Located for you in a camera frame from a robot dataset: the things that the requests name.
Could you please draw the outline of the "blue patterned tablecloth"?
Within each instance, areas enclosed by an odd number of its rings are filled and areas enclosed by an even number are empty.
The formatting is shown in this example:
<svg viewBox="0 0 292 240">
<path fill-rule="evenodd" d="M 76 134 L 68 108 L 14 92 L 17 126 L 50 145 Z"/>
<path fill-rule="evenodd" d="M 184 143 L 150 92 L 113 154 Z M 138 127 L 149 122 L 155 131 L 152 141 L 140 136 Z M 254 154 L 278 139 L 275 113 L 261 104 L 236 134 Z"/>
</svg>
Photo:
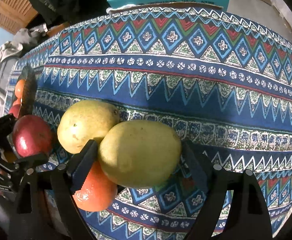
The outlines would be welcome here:
<svg viewBox="0 0 292 240">
<path fill-rule="evenodd" d="M 70 26 L 14 65 L 5 109 L 25 66 L 33 114 L 56 129 L 80 100 L 116 105 L 121 120 L 159 121 L 230 172 L 254 172 L 274 237 L 292 222 L 292 44 L 267 27 L 206 8 L 146 7 Z"/>
</svg>

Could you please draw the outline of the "small orange on plate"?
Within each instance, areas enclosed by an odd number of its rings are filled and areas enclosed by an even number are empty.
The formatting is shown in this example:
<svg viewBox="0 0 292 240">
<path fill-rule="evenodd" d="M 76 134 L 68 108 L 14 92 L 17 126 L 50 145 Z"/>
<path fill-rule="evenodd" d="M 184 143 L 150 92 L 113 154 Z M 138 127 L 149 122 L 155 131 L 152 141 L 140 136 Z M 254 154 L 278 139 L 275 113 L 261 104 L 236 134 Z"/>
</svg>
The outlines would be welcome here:
<svg viewBox="0 0 292 240">
<path fill-rule="evenodd" d="M 15 105 L 20 105 L 20 104 L 21 104 L 21 98 L 17 98 L 17 100 L 15 100 L 12 105 L 15 106 Z"/>
</svg>

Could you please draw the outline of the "wooden louvered cabinet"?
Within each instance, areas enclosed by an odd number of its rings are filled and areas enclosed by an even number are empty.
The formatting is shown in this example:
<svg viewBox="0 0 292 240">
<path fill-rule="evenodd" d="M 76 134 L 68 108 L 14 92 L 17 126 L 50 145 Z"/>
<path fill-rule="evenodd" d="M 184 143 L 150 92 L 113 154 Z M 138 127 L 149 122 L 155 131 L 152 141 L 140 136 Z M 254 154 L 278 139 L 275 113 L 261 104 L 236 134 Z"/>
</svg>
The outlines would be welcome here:
<svg viewBox="0 0 292 240">
<path fill-rule="evenodd" d="M 38 15 L 29 0 L 0 0 L 0 27 L 15 34 Z"/>
</svg>

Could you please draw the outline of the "grey clothes pile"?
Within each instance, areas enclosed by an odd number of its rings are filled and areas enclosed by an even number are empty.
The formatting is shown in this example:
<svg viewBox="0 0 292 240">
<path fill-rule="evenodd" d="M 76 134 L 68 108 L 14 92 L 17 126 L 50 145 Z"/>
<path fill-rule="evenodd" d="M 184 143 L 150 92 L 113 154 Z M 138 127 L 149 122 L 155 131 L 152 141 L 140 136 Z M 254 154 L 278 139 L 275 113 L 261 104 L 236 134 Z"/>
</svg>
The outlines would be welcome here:
<svg viewBox="0 0 292 240">
<path fill-rule="evenodd" d="M 47 32 L 45 23 L 31 29 L 22 28 L 12 41 L 0 46 L 0 117 L 4 112 L 6 89 L 13 67 L 23 55 L 40 44 Z"/>
</svg>

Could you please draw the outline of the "dark patterned plate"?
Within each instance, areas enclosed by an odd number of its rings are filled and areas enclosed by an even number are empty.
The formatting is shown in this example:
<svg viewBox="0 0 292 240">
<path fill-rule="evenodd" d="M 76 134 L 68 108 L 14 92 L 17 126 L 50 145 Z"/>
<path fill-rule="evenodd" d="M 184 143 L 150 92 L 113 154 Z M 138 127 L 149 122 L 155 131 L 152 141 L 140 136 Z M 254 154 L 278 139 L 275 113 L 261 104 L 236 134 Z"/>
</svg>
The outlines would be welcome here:
<svg viewBox="0 0 292 240">
<path fill-rule="evenodd" d="M 37 79 L 33 68 L 30 65 L 25 65 L 21 71 L 17 81 L 24 81 L 23 91 L 21 95 L 21 106 L 18 112 L 18 118 L 25 115 L 31 115 L 37 92 Z"/>
</svg>

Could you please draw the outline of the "yellow-green pear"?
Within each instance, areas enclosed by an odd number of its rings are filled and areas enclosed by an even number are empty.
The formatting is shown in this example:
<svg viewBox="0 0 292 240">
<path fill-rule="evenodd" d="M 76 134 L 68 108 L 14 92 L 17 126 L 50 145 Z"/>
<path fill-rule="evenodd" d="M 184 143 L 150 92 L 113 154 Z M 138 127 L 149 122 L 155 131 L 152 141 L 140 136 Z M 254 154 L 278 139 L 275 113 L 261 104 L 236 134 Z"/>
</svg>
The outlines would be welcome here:
<svg viewBox="0 0 292 240">
<path fill-rule="evenodd" d="M 147 188 L 168 180 L 181 152 L 181 139 L 170 126 L 131 120 L 110 129 L 100 143 L 98 160 L 105 175 L 115 184 Z"/>
</svg>

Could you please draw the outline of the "yellow pear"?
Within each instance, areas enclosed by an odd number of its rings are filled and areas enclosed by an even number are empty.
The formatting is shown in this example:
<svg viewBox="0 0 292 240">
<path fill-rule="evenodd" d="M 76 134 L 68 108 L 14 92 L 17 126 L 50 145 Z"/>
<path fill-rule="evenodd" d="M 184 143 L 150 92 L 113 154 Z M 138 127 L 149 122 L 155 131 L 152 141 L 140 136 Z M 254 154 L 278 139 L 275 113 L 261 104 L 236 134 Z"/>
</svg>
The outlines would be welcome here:
<svg viewBox="0 0 292 240">
<path fill-rule="evenodd" d="M 118 123 L 119 110 L 116 106 L 97 100 L 81 100 L 63 114 L 57 136 L 67 152 L 77 154 L 90 139 L 100 144 Z"/>
</svg>

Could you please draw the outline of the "large orange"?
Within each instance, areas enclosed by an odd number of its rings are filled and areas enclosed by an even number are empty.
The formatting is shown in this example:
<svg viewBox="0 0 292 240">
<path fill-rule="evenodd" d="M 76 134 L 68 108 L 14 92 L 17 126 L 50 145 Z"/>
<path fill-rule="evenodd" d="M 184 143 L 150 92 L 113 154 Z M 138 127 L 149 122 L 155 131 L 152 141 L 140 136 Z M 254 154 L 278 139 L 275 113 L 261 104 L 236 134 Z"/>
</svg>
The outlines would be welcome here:
<svg viewBox="0 0 292 240">
<path fill-rule="evenodd" d="M 88 212 L 105 210 L 117 196 L 117 185 L 102 171 L 99 161 L 95 161 L 80 190 L 73 199 L 79 209 Z"/>
</svg>

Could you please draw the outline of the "dark red apple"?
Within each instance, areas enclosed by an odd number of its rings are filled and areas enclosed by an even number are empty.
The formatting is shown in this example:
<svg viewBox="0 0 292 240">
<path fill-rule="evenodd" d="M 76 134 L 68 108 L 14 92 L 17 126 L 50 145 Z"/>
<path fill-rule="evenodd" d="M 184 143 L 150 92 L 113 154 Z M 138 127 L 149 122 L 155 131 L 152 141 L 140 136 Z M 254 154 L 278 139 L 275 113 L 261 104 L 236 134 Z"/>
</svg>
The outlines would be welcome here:
<svg viewBox="0 0 292 240">
<path fill-rule="evenodd" d="M 15 118 L 18 118 L 19 116 L 19 111 L 20 111 L 20 107 L 21 107 L 21 104 L 16 104 L 16 105 L 13 105 L 10 110 L 9 110 L 9 114 L 13 114 L 13 116 Z"/>
</svg>

